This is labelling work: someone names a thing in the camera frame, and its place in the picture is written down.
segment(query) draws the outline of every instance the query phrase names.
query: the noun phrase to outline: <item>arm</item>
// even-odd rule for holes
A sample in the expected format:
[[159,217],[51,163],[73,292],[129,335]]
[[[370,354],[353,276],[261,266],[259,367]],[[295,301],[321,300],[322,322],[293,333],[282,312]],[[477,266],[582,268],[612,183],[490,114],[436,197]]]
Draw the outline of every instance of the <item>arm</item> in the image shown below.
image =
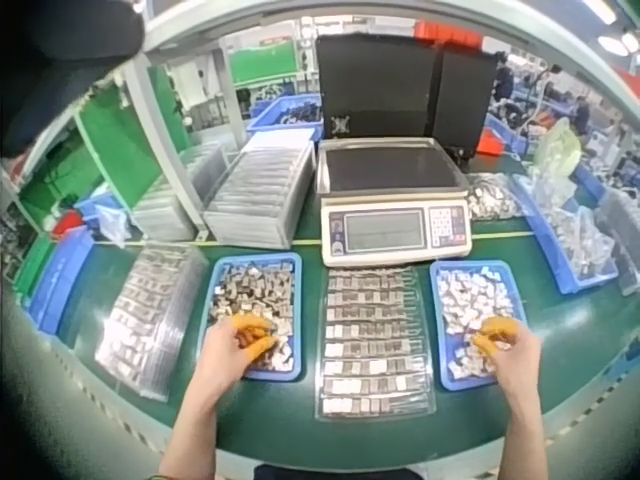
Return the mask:
[[[160,476],[176,480],[214,478],[216,404],[247,367],[275,344],[275,339],[266,335],[271,328],[266,320],[244,316],[209,329],[160,462]],[[251,337],[247,348],[241,349],[238,344],[239,330],[244,339]]]
[[[508,339],[513,346],[510,350],[499,350],[492,337]],[[511,409],[499,479],[547,480],[547,452],[538,395],[540,340],[519,322],[510,320],[505,325],[504,319],[491,319],[473,342],[495,363],[498,384]]]

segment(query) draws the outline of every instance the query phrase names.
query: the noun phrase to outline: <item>hand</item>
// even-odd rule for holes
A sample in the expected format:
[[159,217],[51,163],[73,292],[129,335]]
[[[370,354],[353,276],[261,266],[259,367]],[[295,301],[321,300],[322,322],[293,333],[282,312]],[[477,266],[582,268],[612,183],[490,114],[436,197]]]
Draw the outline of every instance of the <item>hand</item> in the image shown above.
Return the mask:
[[[512,345],[501,350],[494,343]],[[512,409],[539,402],[538,374],[541,342],[521,322],[512,318],[490,318],[473,338],[473,344],[496,366],[496,378]]]
[[273,328],[254,315],[235,315],[209,327],[190,393],[213,406],[252,362],[275,345],[276,339],[268,334]]

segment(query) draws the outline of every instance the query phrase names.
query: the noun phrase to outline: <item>factory floor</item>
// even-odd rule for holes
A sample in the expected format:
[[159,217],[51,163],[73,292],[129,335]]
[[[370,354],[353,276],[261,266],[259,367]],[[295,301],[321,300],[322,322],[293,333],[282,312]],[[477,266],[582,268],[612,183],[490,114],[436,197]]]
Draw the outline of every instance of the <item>factory floor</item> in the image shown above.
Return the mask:
[[[44,460],[69,480],[142,479],[153,474],[159,454],[97,408],[55,361],[29,320],[8,304],[12,301],[11,294],[3,296],[3,392],[10,414]],[[612,480],[630,475],[634,460],[640,459],[638,398],[636,369],[600,408],[549,447],[551,479]],[[450,471],[444,478],[463,477]]]

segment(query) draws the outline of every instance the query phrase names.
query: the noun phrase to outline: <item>digital weighing scale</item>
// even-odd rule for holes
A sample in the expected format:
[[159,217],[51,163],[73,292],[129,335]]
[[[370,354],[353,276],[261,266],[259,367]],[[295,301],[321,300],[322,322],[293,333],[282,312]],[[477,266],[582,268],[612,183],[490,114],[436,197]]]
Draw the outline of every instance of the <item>digital weighing scale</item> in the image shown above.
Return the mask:
[[435,140],[325,140],[318,156],[328,267],[398,265],[471,251],[469,184]]

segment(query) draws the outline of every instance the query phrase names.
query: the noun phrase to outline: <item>scale keypad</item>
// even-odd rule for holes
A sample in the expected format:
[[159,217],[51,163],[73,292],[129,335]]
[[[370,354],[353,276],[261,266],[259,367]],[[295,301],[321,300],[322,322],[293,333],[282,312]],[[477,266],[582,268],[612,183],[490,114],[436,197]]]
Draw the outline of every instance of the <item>scale keypad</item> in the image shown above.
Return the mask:
[[430,207],[429,225],[432,248],[457,247],[467,241],[462,207]]

